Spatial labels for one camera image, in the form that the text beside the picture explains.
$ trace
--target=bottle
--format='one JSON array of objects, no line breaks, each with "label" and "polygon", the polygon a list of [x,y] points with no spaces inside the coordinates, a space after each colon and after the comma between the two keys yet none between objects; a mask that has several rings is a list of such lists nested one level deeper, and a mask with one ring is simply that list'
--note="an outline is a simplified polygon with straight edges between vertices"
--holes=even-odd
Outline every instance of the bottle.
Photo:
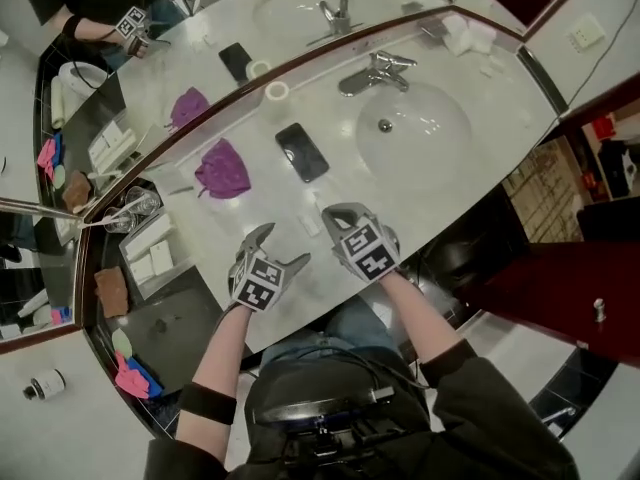
[{"label": "bottle", "polygon": [[22,394],[27,400],[38,397],[40,400],[48,400],[52,396],[64,391],[67,383],[58,370],[49,370],[31,379],[31,385],[24,388]]}]

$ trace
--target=sink drain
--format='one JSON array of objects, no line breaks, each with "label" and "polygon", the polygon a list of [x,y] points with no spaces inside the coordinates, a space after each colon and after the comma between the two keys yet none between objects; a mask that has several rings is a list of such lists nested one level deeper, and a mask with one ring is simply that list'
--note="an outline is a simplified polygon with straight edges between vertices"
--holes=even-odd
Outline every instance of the sink drain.
[{"label": "sink drain", "polygon": [[378,121],[378,130],[382,133],[389,133],[393,130],[393,123],[388,119],[380,119],[380,121]]}]

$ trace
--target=black smartphone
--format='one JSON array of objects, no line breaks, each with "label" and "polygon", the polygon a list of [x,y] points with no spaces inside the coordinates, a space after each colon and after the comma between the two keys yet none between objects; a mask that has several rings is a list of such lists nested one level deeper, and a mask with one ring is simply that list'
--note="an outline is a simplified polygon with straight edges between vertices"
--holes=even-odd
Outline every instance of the black smartphone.
[{"label": "black smartphone", "polygon": [[276,134],[276,141],[302,181],[309,183],[329,170],[329,164],[300,123]]},{"label": "black smartphone", "polygon": [[238,82],[238,86],[249,81],[247,78],[247,65],[251,62],[251,57],[240,43],[234,43],[218,53],[220,60]]}]

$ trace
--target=forearm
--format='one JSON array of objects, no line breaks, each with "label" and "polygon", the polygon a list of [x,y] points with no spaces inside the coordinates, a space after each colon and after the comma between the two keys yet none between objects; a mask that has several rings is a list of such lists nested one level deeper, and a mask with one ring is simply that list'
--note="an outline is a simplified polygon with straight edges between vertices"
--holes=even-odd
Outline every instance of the forearm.
[{"label": "forearm", "polygon": [[425,296],[397,272],[380,280],[407,330],[420,362],[426,363],[462,340]]},{"label": "forearm", "polygon": [[[58,32],[62,32],[65,24],[73,16],[66,7],[60,9],[51,21],[51,26]],[[78,23],[75,31],[75,39],[80,41],[106,41],[109,43],[119,43],[122,36],[116,32],[113,25],[106,25],[104,23],[97,23],[87,18],[82,18]]]},{"label": "forearm", "polygon": [[[205,388],[236,396],[251,310],[238,306],[211,338],[193,381]],[[185,411],[180,412],[176,439],[197,446],[224,463],[231,427]]]}]

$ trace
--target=bottle label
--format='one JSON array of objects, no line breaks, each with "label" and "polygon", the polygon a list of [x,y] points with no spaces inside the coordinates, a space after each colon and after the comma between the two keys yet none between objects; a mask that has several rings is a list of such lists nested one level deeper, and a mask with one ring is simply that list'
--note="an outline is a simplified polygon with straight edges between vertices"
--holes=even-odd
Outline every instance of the bottle label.
[{"label": "bottle label", "polygon": [[64,391],[64,381],[62,376],[55,370],[50,370],[45,373],[41,373],[35,380],[40,385],[45,400],[51,398],[53,395]]}]

